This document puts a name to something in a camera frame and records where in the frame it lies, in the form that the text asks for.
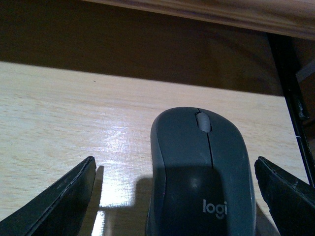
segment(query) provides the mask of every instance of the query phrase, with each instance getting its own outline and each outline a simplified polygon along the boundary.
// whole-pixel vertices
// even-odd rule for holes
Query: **wooden desk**
[[[96,227],[106,235],[143,235],[151,192],[151,125],[162,111],[178,106],[214,111],[239,128],[257,204],[270,220],[254,174],[257,157],[307,181],[280,96],[6,62],[0,63],[0,80],[0,220],[93,155],[104,168]]]
[[[263,33],[81,1],[12,0],[2,11],[0,220],[93,155],[81,235],[143,235],[151,125],[177,106],[232,121],[252,172],[263,155],[307,181]],[[260,232],[276,235],[253,179]]]

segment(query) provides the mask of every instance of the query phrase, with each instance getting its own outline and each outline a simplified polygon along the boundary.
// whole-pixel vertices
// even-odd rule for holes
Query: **gray wireless mouse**
[[[256,204],[241,133],[224,117],[180,107],[151,129],[146,236],[253,236]]]

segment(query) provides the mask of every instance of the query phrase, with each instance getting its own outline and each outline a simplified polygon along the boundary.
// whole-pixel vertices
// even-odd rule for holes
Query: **wood grain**
[[[151,125],[178,106],[214,111],[239,128],[269,220],[257,157],[307,181],[283,97],[1,62],[0,220],[93,155],[101,169],[81,235],[143,235]]]
[[[315,39],[312,0],[89,0],[133,9]]]

